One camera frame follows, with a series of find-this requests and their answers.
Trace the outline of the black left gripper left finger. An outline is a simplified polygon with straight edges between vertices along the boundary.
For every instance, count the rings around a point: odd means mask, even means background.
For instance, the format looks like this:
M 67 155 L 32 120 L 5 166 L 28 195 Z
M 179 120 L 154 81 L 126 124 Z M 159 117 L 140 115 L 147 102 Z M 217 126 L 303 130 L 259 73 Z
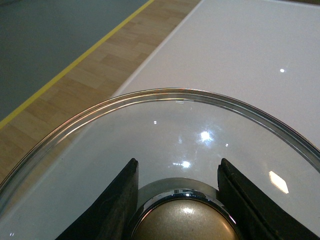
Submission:
M 121 240 L 137 209 L 139 163 L 132 158 L 58 240 Z

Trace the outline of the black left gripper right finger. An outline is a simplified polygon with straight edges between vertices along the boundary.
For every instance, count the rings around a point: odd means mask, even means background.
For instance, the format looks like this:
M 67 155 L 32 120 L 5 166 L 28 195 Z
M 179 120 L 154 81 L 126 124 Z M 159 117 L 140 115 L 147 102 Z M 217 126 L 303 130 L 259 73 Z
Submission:
M 222 203 L 246 240 L 318 240 L 320 237 L 285 212 L 227 159 L 217 170 Z

